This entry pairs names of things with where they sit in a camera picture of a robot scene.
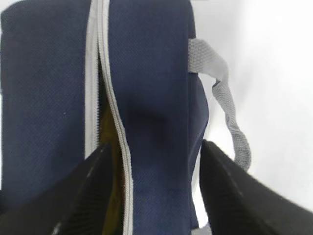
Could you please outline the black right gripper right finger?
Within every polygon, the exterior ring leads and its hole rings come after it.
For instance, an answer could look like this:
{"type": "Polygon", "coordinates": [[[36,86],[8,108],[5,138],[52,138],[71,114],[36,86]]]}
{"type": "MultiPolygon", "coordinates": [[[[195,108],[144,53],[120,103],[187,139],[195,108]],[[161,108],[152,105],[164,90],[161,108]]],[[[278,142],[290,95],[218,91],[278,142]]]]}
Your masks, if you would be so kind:
{"type": "Polygon", "coordinates": [[[311,235],[312,212],[254,179],[213,142],[203,141],[200,189],[214,235],[311,235]]]}

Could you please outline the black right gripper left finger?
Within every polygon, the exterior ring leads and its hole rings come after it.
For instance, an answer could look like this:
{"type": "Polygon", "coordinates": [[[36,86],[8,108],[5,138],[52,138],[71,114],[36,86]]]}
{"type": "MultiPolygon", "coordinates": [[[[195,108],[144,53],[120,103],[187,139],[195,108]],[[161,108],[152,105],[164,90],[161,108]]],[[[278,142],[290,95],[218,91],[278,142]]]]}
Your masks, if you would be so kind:
{"type": "Polygon", "coordinates": [[[65,179],[0,218],[2,235],[100,235],[113,182],[112,149],[98,147],[65,179]]]}

